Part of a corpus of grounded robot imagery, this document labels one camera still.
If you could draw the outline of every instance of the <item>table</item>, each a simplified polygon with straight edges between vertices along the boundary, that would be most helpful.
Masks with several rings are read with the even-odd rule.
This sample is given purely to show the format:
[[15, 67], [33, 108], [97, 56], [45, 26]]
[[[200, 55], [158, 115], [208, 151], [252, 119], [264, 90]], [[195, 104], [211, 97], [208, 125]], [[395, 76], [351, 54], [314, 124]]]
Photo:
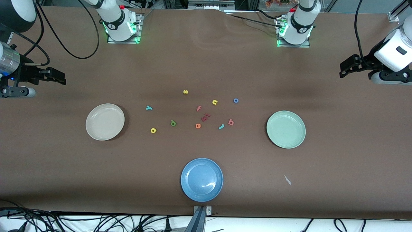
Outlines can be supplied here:
[[[44, 8], [70, 51], [94, 50], [84, 9]], [[353, 14], [319, 14], [316, 26], [311, 48], [294, 49], [276, 47], [271, 26], [219, 11], [155, 10], [141, 44], [101, 43], [86, 60], [70, 57], [46, 27], [40, 45], [67, 85], [40, 83], [35, 98], [1, 101], [0, 197], [53, 211], [191, 214], [199, 203], [182, 192], [180, 174], [206, 157], [225, 178], [205, 203], [219, 216], [411, 218], [412, 90], [373, 84], [367, 72], [339, 79], [340, 62], [358, 53]], [[368, 53], [395, 25], [360, 14], [358, 26]], [[36, 22], [25, 34], [39, 32]], [[20, 53], [30, 47], [13, 42]], [[45, 60], [37, 49], [29, 57]], [[105, 142], [84, 126], [103, 103], [126, 114], [121, 134]], [[306, 125], [295, 149], [267, 137], [280, 110]], [[196, 129], [203, 113], [212, 116]]]

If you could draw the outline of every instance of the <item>white plate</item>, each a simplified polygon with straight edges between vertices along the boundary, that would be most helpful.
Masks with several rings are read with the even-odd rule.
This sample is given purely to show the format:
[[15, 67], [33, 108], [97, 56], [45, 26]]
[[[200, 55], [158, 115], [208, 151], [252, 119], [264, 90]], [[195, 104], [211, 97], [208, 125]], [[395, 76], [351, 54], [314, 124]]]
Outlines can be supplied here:
[[86, 119], [86, 130], [96, 140], [109, 140], [120, 133], [124, 126], [124, 113], [114, 104], [94, 108]]
[[299, 146], [306, 136], [306, 127], [302, 119], [290, 111], [278, 111], [266, 124], [269, 139], [279, 147], [295, 148]]

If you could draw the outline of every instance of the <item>green plate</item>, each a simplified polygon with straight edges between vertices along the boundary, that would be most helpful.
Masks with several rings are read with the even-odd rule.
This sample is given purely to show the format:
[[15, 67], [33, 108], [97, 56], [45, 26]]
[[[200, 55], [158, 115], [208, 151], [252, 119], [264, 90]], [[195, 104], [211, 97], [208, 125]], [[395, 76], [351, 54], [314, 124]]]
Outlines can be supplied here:
[[299, 146], [306, 136], [306, 128], [302, 119], [290, 111], [279, 111], [266, 124], [267, 135], [270, 140], [282, 148]]

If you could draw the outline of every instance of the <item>plate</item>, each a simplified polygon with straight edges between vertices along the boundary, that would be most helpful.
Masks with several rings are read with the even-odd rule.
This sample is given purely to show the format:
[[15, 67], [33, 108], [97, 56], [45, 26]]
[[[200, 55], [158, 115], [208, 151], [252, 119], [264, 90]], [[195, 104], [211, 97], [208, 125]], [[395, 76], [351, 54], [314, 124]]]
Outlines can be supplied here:
[[86, 119], [86, 130], [96, 140], [109, 140], [120, 133], [124, 126], [124, 113], [114, 104], [94, 108]]
[[270, 140], [282, 148], [299, 146], [306, 136], [306, 127], [302, 119], [290, 111], [279, 111], [266, 124], [267, 135]]
[[223, 186], [223, 173], [214, 161], [198, 158], [185, 166], [180, 183], [183, 192], [190, 199], [206, 202], [220, 193]]

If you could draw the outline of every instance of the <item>blue plate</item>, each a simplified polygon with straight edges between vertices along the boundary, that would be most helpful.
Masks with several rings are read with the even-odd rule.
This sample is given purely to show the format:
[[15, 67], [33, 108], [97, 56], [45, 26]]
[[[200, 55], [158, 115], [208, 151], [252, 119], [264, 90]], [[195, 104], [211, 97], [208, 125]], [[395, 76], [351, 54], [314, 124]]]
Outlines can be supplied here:
[[219, 165], [210, 159], [194, 159], [183, 169], [180, 184], [190, 199], [198, 202], [210, 201], [222, 189], [223, 173]]

